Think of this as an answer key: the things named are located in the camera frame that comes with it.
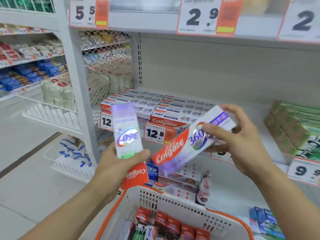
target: shopping basket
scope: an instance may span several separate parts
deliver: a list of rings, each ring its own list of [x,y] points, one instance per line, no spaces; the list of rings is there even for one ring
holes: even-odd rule
[[[124,190],[104,220],[95,240],[117,240],[125,220],[132,221],[140,206],[152,211],[160,210],[190,226],[205,229],[214,240],[254,240],[252,231],[242,220],[180,200],[149,186]]]

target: shelf upright post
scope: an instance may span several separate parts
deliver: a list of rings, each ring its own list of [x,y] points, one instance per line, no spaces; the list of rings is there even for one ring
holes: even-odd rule
[[[83,142],[93,166],[97,168],[101,155],[98,151],[97,137],[94,130],[94,117],[90,103],[86,69],[78,30],[69,26],[69,18],[67,15],[70,5],[69,1],[70,0],[53,0],[53,4],[56,11],[60,39],[63,43],[66,62],[70,73],[75,102],[77,104],[78,119],[83,133]]]

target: hand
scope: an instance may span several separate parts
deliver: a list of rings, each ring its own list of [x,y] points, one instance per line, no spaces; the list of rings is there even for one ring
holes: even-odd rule
[[[112,143],[103,153],[89,186],[97,189],[103,200],[103,206],[110,203],[116,196],[122,180],[133,166],[146,161],[150,150],[145,149],[128,159],[119,159],[115,144]]]
[[[274,167],[274,164],[262,144],[256,126],[241,107],[232,104],[221,104],[220,107],[234,113],[239,125],[234,129],[234,133],[231,133],[216,125],[204,124],[202,129],[206,133],[226,142],[224,145],[212,145],[206,151],[229,152],[241,173],[251,179],[262,176],[266,170]]]

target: red snack package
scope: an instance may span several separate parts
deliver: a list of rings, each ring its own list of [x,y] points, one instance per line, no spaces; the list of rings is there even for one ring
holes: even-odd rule
[[[150,215],[150,210],[140,206],[137,212],[136,218],[139,223],[146,225],[148,222],[149,215]]]
[[[181,237],[179,240],[195,240],[195,230],[192,226],[181,224]]]
[[[165,228],[166,239],[178,239],[181,234],[181,221],[169,216]]]
[[[159,233],[164,234],[169,215],[159,211],[155,214],[154,225],[159,227]]]
[[[200,229],[197,229],[197,234],[195,240],[209,240],[210,239],[210,232]]]

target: price label 12.8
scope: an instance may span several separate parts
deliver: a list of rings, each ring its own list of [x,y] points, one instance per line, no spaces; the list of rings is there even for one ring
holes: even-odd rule
[[[108,28],[109,0],[70,0],[71,27]]]
[[[320,162],[295,157],[287,174],[290,179],[319,186]]]
[[[320,42],[320,0],[290,0],[278,40]]]
[[[100,129],[113,131],[112,115],[111,114],[101,112]]]
[[[159,144],[168,144],[176,135],[176,129],[153,124],[146,123],[144,131],[144,139]]]
[[[243,0],[181,0],[177,34],[231,35],[238,23]]]

